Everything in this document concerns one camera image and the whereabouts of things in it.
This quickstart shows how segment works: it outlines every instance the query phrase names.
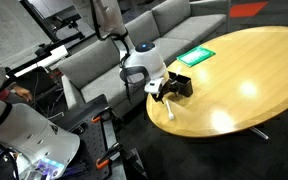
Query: gray sofa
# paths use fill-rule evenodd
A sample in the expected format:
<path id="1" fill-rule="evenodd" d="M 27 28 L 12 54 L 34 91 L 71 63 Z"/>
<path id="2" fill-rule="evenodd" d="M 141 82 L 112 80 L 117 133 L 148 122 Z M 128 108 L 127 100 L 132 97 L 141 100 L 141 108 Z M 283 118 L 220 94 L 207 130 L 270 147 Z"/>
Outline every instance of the gray sofa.
<path id="1" fill-rule="evenodd" d="M 126 24 L 133 43 L 152 41 L 166 65 L 176 56 L 199 45 L 217 31 L 229 31 L 230 0 L 166 0 Z M 144 87 L 127 100 L 124 82 L 119 78 L 119 51 L 112 40 L 97 41 L 61 61 L 68 108 L 105 94 L 119 116 L 145 99 Z"/>

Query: sofa armrest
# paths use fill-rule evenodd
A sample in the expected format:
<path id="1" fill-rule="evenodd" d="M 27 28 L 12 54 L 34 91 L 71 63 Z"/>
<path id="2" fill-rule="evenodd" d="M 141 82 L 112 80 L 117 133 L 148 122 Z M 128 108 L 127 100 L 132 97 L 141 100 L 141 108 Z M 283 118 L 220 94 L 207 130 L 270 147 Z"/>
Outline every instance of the sofa armrest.
<path id="1" fill-rule="evenodd" d="M 231 0 L 200 0 L 190 2 L 191 16 L 211 14 L 226 15 L 226 31 L 230 31 Z"/>
<path id="2" fill-rule="evenodd" d="M 85 103 L 80 91 L 65 75 L 62 76 L 62 83 L 68 109 L 73 109 L 77 105 Z"/>

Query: table leg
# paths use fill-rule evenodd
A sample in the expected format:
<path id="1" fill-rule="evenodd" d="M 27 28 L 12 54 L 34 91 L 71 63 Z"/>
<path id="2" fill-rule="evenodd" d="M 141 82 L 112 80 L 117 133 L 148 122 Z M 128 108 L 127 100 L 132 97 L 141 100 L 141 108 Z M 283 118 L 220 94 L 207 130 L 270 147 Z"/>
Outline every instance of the table leg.
<path id="1" fill-rule="evenodd" d="M 264 140 L 270 139 L 270 137 L 268 137 L 266 134 L 264 134 L 262 131 L 260 131 L 259 129 L 255 127 L 251 127 L 250 130 L 254 132 L 255 134 L 257 134 L 258 136 L 260 136 L 261 138 L 263 138 Z"/>

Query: round table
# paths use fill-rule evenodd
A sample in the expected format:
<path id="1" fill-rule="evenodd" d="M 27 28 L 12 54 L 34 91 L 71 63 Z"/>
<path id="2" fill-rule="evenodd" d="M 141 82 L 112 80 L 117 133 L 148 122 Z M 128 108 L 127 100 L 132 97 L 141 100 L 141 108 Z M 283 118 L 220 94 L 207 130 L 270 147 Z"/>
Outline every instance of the round table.
<path id="1" fill-rule="evenodd" d="M 171 134 L 211 137 L 252 128 L 288 108 L 288 27 L 268 26 L 236 31 L 201 45 L 216 52 L 189 68 L 174 61 L 168 71 L 192 80 L 190 97 L 168 93 L 175 116 L 151 95 L 151 121 Z"/>

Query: green object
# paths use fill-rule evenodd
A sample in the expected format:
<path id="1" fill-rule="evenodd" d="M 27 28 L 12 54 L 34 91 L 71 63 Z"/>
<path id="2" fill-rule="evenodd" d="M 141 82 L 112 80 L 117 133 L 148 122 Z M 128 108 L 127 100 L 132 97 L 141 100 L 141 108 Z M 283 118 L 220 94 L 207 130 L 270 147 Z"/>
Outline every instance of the green object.
<path id="1" fill-rule="evenodd" d="M 190 51 L 178 56 L 177 60 L 183 62 L 188 67 L 192 67 L 213 55 L 215 55 L 215 52 L 203 48 L 202 46 L 197 46 Z"/>

